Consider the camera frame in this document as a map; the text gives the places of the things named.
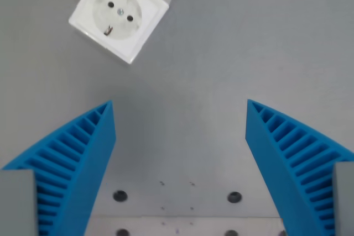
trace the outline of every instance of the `gray gripper base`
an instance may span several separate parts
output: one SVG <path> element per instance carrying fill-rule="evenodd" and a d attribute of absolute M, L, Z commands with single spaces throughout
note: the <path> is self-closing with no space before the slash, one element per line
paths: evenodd
<path fill-rule="evenodd" d="M 32 170 L 0 170 L 0 235 L 38 235 L 36 197 Z"/>
<path fill-rule="evenodd" d="M 333 172 L 336 236 L 354 235 L 354 162 L 338 162 Z"/>

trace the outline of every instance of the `gray metal surface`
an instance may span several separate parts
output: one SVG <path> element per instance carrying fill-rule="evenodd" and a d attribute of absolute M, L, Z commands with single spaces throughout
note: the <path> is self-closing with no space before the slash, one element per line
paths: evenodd
<path fill-rule="evenodd" d="M 0 171 L 0 235 L 38 235 L 32 170 Z"/>
<path fill-rule="evenodd" d="M 354 162 L 338 162 L 333 172 L 336 236 L 354 235 Z"/>
<path fill-rule="evenodd" d="M 77 1 L 0 0 L 0 166 L 114 98 L 95 215 L 276 217 L 247 98 L 353 149 L 353 0 L 172 0 L 131 66 L 69 26 Z"/>

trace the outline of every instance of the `ribbed blue plastic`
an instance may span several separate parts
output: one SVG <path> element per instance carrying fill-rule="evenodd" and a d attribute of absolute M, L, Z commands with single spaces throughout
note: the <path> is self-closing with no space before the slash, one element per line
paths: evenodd
<path fill-rule="evenodd" d="M 84 235 L 115 142 L 109 101 L 51 133 L 4 167 L 35 172 L 39 235 Z"/>
<path fill-rule="evenodd" d="M 354 161 L 354 154 L 252 100 L 246 141 L 289 236 L 335 236 L 332 171 L 338 161 Z"/>

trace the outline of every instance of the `dark spot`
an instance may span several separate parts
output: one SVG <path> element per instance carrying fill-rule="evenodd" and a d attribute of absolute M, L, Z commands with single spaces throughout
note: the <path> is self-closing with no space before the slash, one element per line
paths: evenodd
<path fill-rule="evenodd" d="M 280 233 L 279 233 L 279 236 L 287 236 L 286 231 L 283 230 L 282 232 L 280 232 Z"/>
<path fill-rule="evenodd" d="M 232 192 L 228 195 L 227 200 L 230 203 L 236 204 L 241 201 L 242 195 L 239 192 Z"/>
<path fill-rule="evenodd" d="M 117 202 L 124 202 L 128 199 L 128 195 L 124 191 L 118 190 L 113 194 L 113 199 Z"/>
<path fill-rule="evenodd" d="M 238 233 L 235 230 L 228 230 L 225 232 L 225 236 L 238 236 Z"/>
<path fill-rule="evenodd" d="M 130 236 L 130 233 L 126 229 L 119 229 L 116 232 L 116 236 Z"/>

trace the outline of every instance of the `gray table surface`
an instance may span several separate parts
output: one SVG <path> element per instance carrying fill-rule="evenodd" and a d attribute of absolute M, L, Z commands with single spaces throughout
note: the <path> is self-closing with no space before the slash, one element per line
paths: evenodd
<path fill-rule="evenodd" d="M 172 0 L 130 66 L 69 26 L 77 2 L 0 0 L 0 166 L 113 98 L 94 214 L 276 217 L 244 140 L 248 98 L 353 149 L 353 0 Z"/>

